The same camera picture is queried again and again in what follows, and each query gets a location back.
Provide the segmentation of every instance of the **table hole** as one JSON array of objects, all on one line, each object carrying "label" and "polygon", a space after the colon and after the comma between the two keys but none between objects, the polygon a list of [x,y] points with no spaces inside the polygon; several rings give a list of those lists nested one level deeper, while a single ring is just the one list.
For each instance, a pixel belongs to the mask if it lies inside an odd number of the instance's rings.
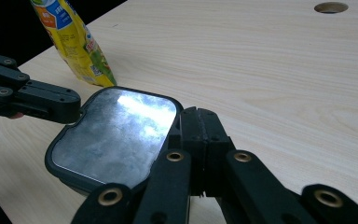
[{"label": "table hole", "polygon": [[314,9],[317,12],[323,14],[336,14],[339,12],[346,11],[348,9],[348,5],[339,3],[339,2],[325,2],[317,5]]}]

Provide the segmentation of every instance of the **wood grain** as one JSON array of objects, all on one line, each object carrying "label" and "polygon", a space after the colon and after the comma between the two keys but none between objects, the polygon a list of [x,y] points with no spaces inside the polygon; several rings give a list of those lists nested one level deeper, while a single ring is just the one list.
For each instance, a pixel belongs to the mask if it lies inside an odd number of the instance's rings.
[{"label": "wood grain", "polygon": [[[358,202],[358,1],[333,15],[319,3],[129,0],[89,29],[120,86],[210,109],[287,188],[322,183]],[[21,71],[83,101],[100,89],[55,49]],[[61,128],[0,118],[0,204],[14,223],[69,223],[84,200],[44,166]],[[193,199],[190,223],[225,222],[212,199]]]}]

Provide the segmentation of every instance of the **bottle label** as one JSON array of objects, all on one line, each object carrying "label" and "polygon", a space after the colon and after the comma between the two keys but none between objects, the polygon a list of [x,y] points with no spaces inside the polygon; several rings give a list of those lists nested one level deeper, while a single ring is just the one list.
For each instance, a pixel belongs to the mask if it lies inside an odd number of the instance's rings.
[{"label": "bottle label", "polygon": [[71,16],[58,1],[54,1],[46,7],[34,5],[34,8],[42,23],[47,27],[61,30],[72,22]]}]

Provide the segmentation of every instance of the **light wood tabletop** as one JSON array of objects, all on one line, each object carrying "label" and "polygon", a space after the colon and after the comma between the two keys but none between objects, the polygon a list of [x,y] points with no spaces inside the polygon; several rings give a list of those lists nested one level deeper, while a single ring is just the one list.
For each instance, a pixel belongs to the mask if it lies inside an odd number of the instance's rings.
[{"label": "light wood tabletop", "polygon": [[[358,1],[336,14],[320,3],[129,0],[88,27],[119,86],[210,109],[286,188],[321,183],[358,203]],[[20,70],[82,103],[101,89],[55,48]],[[85,200],[45,167],[62,127],[0,118],[0,205],[13,223],[70,223]],[[190,223],[225,220],[214,199],[192,198]]]}]

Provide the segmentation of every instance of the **dark background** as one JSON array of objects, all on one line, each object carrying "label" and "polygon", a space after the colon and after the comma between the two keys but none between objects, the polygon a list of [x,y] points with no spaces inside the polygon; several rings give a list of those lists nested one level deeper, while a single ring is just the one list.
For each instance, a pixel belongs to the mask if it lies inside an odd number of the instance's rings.
[{"label": "dark background", "polygon": [[[69,0],[86,24],[123,2],[125,0]],[[30,0],[0,0],[0,55],[21,65],[51,46],[48,33]],[[0,224],[9,223],[0,208]]]}]

